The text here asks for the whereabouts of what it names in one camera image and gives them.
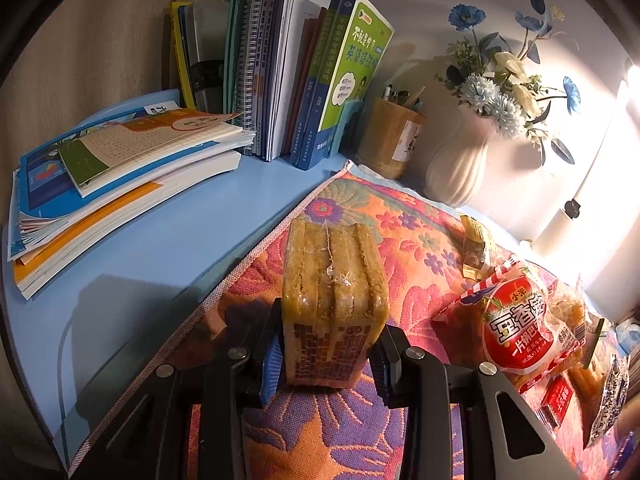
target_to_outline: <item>small red box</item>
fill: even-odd
[[[553,430],[562,425],[573,394],[574,391],[562,375],[552,379],[546,388],[545,398],[542,399],[540,410]]]

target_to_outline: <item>pink fabric edge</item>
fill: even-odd
[[[151,373],[161,365],[165,359],[169,357],[171,352],[181,343],[184,337],[191,331],[191,329],[202,319],[204,313],[207,312],[213,304],[215,304],[222,294],[232,286],[236,280],[242,275],[242,273],[254,262],[254,260],[278,237],[282,232],[289,227],[291,221],[300,215],[306,208],[306,206],[329,184],[331,184],[337,178],[346,174],[353,162],[348,160],[343,168],[336,174],[329,177],[322,184],[316,187],[311,193],[309,193],[302,202],[300,202],[278,225],[271,231],[263,240],[258,243],[244,259],[238,264],[238,266],[231,271],[231,273],[224,278],[220,284],[209,293],[209,295],[196,307],[191,315],[182,322],[182,324],[175,330],[173,334],[167,339],[167,341],[160,347],[156,355],[154,355],[151,361],[143,368],[138,376],[133,379],[133,382],[127,387],[124,393],[116,401],[113,407],[107,412],[104,418],[100,421],[98,426],[93,430],[87,439],[82,443],[78,452],[74,456],[71,464],[69,465],[69,476],[78,468],[78,465],[82,462],[82,459],[86,456],[91,446],[96,442],[98,437],[102,434],[105,428],[111,423],[122,407],[127,403],[131,396],[136,392],[140,385],[151,375]]]

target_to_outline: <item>lamp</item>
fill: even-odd
[[[640,96],[640,68],[634,65],[630,59],[627,60],[625,68],[626,77],[620,82],[620,86],[618,87],[618,93],[616,94],[616,101],[609,119],[609,124],[607,125],[607,129],[602,137],[602,141],[593,158],[589,171],[572,199],[568,200],[564,204],[564,207],[556,212],[551,222],[549,222],[540,233],[540,236],[530,245],[534,256],[540,256],[544,260],[544,263],[548,265],[549,270],[556,272],[558,275],[564,274],[566,278],[570,280],[575,279],[575,276],[572,275],[573,269],[571,269],[573,266],[570,264],[572,257],[570,248],[574,241],[575,225],[579,221],[580,203],[584,195],[585,184],[590,178],[590,174],[593,171],[593,167],[602,150],[602,145],[607,138],[614,118],[624,113],[631,93]]]

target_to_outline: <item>blue desk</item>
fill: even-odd
[[[344,163],[301,171],[244,156],[108,235],[29,301],[3,258],[14,358],[63,462],[226,268]]]

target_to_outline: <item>metal screw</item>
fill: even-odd
[[[249,352],[243,346],[234,346],[227,352],[226,354],[230,359],[234,361],[239,361],[240,359],[244,359]]]
[[[419,346],[409,346],[404,353],[409,359],[422,359],[426,352]]]
[[[161,379],[170,377],[173,374],[174,367],[172,367],[171,365],[160,365],[158,368],[156,368],[156,375]]]
[[[493,363],[484,361],[480,363],[480,365],[478,366],[478,370],[480,370],[481,374],[492,376],[497,373],[498,368],[496,368]]]

